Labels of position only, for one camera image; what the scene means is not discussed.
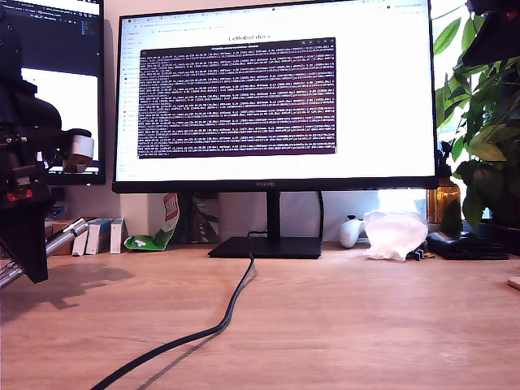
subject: metal tube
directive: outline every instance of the metal tube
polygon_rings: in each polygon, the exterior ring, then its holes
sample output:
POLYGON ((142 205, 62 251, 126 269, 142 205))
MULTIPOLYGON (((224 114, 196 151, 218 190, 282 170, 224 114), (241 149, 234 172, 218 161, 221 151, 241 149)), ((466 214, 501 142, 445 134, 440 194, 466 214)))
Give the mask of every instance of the metal tube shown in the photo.
POLYGON ((89 225, 85 222, 85 220, 78 218, 76 221, 66 226, 63 230, 54 234, 47 241, 47 245, 45 247, 47 257, 58 250, 60 246, 65 245, 67 242, 74 240, 81 233, 86 232, 88 228, 89 225))
MULTIPOLYGON (((75 237, 84 233, 89 228, 89 225, 84 219, 78 218, 76 221, 67 225, 63 230, 54 234, 45 246, 47 257, 53 254, 60 246, 74 240, 75 237)), ((8 262, 2 269, 0 269, 0 291, 6 286, 13 283, 21 275, 24 274, 24 270, 16 262, 8 262)))
POLYGON ((21 275, 24 274, 24 270, 20 268, 15 262, 8 262, 2 269, 0 274, 0 290, 3 290, 6 286, 13 283, 21 275))

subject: desk surface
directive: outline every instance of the desk surface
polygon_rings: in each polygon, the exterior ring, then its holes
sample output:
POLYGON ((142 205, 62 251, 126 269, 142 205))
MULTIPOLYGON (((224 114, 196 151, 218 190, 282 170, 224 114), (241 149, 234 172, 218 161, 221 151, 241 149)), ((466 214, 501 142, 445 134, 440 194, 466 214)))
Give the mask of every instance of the desk surface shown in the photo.
MULTIPOLYGON (((208 249, 52 257, 2 292, 2 390, 87 389, 214 326, 249 260, 208 249)), ((520 260, 257 260, 231 325, 110 389, 494 389, 520 383, 520 260)))

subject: white wall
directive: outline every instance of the white wall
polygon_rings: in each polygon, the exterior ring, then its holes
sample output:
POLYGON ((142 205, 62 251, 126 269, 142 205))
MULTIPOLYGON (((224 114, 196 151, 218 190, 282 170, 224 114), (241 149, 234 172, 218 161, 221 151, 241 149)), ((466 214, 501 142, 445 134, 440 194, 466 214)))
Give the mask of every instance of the white wall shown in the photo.
MULTIPOLYGON (((264 0, 263 3, 280 2, 264 0)), ((119 215, 119 196, 111 193, 112 163, 115 127, 115 67, 119 17, 164 11, 183 11, 211 7, 233 7, 260 3, 258 0, 105 0, 105 18, 113 31, 114 39, 106 39, 106 117, 107 117, 107 185, 97 188, 69 190, 73 213, 76 215, 119 215)), ((358 217, 379 206, 376 191, 351 193, 324 193, 324 238, 337 240, 337 232, 348 214, 358 217)), ((247 231, 266 227, 265 193, 223 193, 220 196, 220 232, 226 239, 243 236, 247 231)), ((130 234, 154 234, 164 218, 162 195, 122 195, 121 211, 128 221, 130 234)), ((319 204, 315 193, 283 193, 281 199, 282 234, 285 236, 317 236, 319 230, 319 204)))

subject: monitor screen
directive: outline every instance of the monitor screen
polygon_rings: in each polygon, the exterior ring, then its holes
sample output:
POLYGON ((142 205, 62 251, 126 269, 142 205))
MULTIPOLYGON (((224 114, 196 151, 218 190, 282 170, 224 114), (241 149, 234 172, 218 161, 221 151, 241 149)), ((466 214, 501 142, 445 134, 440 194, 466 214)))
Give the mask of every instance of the monitor screen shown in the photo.
POLYGON ((428 0, 120 18, 117 192, 432 187, 428 0))
POLYGON ((103 184, 102 1, 0 0, 0 4, 19 33, 22 77, 37 86, 37 98, 56 107, 62 130, 83 128, 94 139, 93 161, 85 173, 64 174, 58 165, 49 169, 49 182, 103 184))

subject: monitor stand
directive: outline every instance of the monitor stand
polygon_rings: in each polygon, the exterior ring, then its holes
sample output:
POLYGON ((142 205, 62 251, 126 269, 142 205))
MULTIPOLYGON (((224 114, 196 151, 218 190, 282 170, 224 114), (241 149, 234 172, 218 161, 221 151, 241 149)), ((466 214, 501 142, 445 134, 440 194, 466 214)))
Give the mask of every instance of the monitor stand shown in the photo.
MULTIPOLYGON (((322 253, 319 237, 280 236, 280 191, 267 192, 267 237, 252 236, 251 250, 256 258, 318 258, 322 253)), ((248 237, 232 237, 208 253, 212 258, 248 258, 248 237)))

